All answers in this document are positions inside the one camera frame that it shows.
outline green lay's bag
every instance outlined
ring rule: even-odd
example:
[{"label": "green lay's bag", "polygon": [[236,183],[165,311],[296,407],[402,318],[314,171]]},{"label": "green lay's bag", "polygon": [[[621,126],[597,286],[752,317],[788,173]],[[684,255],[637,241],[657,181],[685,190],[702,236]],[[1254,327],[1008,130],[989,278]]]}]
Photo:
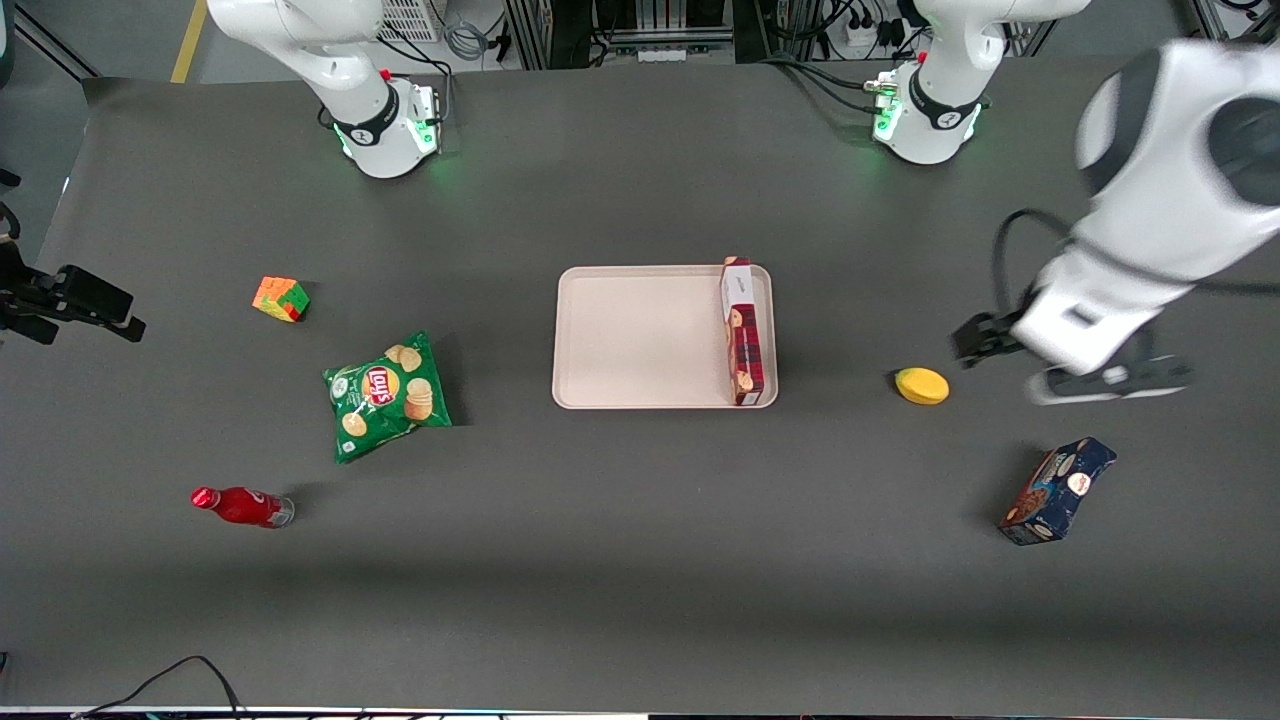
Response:
[{"label": "green lay's bag", "polygon": [[372,363],[325,370],[324,379],[338,415],[338,462],[351,462],[422,425],[453,424],[425,332],[408,336]]}]

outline red coca-cola bottle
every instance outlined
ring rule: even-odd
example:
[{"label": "red coca-cola bottle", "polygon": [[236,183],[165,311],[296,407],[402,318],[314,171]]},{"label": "red coca-cola bottle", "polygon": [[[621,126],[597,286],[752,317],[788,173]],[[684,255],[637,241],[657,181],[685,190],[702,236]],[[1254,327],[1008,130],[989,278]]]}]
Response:
[{"label": "red coca-cola bottle", "polygon": [[293,520],[293,501],[242,487],[214,489],[200,487],[191,493],[191,503],[212,510],[228,523],[283,528]]}]

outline dark gray tabletop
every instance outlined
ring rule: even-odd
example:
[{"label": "dark gray tabletop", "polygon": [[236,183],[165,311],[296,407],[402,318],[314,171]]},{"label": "dark gray tabletop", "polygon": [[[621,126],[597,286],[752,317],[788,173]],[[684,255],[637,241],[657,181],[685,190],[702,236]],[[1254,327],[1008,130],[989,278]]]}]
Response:
[{"label": "dark gray tabletop", "polygon": [[[1036,407],[1032,357],[948,356],[1000,219],[1085,209],[1074,126],[1117,64],[1007,63],[938,168],[772,68],[466,76],[448,151],[389,182],[301,83],[92,86],[41,263],[150,329],[0,354],[0,701],[105,701],[201,652],[251,705],[1280,715],[1276,305],[1172,306],[1202,378],[1162,400]],[[1052,238],[1015,237],[1029,278]],[[552,402],[566,268],[726,254],[773,275],[773,407]],[[1274,279],[1280,247],[1233,273]],[[264,274],[311,283],[306,323],[250,307]],[[420,328],[466,427],[334,465],[320,372]],[[891,395],[908,364],[952,398]],[[1071,537],[997,534],[1085,434],[1120,461]],[[220,523],[187,506],[205,483],[301,520]],[[197,671],[148,693],[219,702]]]}]

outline beige plastic tray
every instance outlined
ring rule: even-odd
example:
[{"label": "beige plastic tray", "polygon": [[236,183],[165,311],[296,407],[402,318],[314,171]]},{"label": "beige plastic tray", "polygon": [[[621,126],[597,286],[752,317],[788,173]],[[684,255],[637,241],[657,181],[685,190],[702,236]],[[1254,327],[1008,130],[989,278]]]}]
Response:
[{"label": "beige plastic tray", "polygon": [[764,360],[760,404],[733,405],[719,265],[570,268],[556,310],[552,397],[568,410],[767,407],[778,397],[773,284],[751,266]]}]

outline power strip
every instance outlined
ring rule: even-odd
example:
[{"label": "power strip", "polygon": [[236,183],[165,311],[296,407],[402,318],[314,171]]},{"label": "power strip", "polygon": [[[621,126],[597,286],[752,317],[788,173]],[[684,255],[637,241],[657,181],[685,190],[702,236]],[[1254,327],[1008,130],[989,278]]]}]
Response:
[{"label": "power strip", "polygon": [[864,28],[861,26],[845,26],[845,45],[852,55],[851,60],[861,60],[864,55],[876,47],[876,26]]}]

